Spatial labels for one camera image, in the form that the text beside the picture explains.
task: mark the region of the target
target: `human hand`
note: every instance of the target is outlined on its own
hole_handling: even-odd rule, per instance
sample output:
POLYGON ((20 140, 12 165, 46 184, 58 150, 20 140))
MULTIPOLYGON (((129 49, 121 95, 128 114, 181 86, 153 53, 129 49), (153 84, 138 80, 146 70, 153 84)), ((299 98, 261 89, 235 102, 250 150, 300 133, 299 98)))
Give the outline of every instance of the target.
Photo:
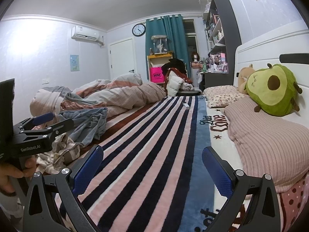
POLYGON ((37 169, 37 162, 34 156, 26 160, 25 167, 27 169, 20 171, 18 168, 9 163, 0 164, 0 189, 7 193, 15 192, 8 176, 12 176, 14 178, 31 177, 37 169))

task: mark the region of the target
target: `clock face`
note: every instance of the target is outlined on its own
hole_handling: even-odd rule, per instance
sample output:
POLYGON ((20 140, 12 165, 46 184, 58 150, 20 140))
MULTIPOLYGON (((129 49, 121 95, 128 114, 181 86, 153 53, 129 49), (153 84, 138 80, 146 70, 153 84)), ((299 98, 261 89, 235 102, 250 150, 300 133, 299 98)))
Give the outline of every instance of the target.
POLYGON ((146 26, 143 25, 142 23, 135 25, 132 29, 132 33, 135 36, 142 36, 145 34, 145 32, 146 32, 146 26))

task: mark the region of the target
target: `display case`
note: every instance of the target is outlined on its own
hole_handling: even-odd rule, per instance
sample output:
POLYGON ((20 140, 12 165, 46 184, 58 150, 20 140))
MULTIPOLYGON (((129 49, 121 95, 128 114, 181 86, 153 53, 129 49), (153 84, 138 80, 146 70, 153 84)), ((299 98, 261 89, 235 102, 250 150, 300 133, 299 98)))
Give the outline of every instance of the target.
POLYGON ((154 54, 167 54, 167 36, 166 35, 156 35, 152 36, 151 40, 153 41, 153 50, 154 54))
POLYGON ((211 0, 200 0, 200 8, 203 13, 203 20, 206 20, 211 6, 211 0))

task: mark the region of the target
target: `white bed headboard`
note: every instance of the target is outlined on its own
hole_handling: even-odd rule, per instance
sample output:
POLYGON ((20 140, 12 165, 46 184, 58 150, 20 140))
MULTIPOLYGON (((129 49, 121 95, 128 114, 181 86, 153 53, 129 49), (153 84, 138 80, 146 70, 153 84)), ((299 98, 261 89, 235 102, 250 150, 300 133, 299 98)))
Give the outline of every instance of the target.
MULTIPOLYGON (((253 64, 255 70, 267 68, 267 64, 281 64, 279 56, 289 53, 309 53, 309 29, 305 22, 295 21, 261 35, 236 50, 234 85, 236 74, 253 64)), ((309 65, 282 64, 295 75, 303 93, 298 98, 299 115, 309 120, 309 65)))

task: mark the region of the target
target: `pink bag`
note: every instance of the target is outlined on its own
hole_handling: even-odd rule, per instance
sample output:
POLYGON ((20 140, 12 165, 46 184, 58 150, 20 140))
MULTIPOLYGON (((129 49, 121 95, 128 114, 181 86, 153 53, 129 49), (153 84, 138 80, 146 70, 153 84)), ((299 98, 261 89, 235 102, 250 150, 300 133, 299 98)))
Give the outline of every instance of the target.
POLYGON ((164 83, 164 76, 161 67, 151 67, 150 81, 157 84, 164 83))

